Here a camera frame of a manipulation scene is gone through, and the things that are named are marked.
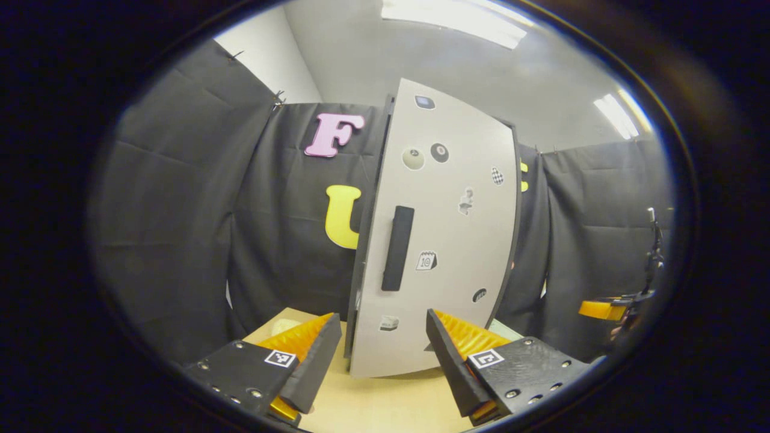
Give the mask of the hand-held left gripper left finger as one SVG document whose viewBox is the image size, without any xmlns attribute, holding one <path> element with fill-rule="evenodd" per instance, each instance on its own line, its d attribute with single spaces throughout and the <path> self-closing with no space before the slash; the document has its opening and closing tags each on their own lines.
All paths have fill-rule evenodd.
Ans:
<svg viewBox="0 0 770 433">
<path fill-rule="evenodd" d="M 327 313 L 259 343 L 234 340 L 183 370 L 240 411 L 297 426 L 310 413 L 342 336 L 338 313 Z"/>
</svg>

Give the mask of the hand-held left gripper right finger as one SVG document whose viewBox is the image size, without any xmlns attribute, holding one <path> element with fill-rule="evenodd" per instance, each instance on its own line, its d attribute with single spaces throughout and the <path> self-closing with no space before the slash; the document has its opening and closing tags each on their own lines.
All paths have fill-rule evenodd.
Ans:
<svg viewBox="0 0 770 433">
<path fill-rule="evenodd" d="M 591 371 L 591 363 L 535 337 L 510 340 L 433 308 L 425 328 L 460 415 L 473 426 L 521 417 Z"/>
</svg>

